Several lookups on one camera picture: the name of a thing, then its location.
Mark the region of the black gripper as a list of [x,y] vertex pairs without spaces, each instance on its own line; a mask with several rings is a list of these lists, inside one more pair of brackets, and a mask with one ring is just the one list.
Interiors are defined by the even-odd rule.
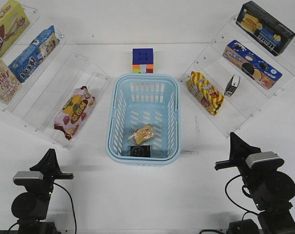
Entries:
[[217,161],[215,163],[215,170],[237,167],[244,186],[250,193],[253,193],[257,185],[257,173],[254,171],[257,156],[250,155],[260,152],[260,148],[247,144],[238,135],[231,132],[229,159]]
[[43,181],[40,183],[32,183],[26,185],[26,191],[32,192],[36,195],[50,195],[53,192],[53,184],[57,179],[70,180],[74,178],[73,173],[62,173],[57,161],[55,149],[49,149],[44,157],[34,166],[30,167],[30,171],[46,172],[50,162],[50,153],[52,151],[51,168],[53,174],[43,174]]

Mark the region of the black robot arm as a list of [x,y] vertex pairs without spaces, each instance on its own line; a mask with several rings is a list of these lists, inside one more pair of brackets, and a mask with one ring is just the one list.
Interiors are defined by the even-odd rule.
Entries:
[[13,201],[11,211],[19,225],[19,234],[59,234],[55,223],[45,221],[55,180],[73,179],[72,173],[60,170],[55,149],[49,149],[38,164],[28,171],[19,171],[13,183],[23,186],[26,192]]
[[263,152],[251,146],[234,132],[230,133],[229,159],[215,163],[215,170],[236,167],[243,188],[259,210],[258,220],[265,234],[295,234],[290,200],[295,183],[278,171],[284,160],[272,151]]

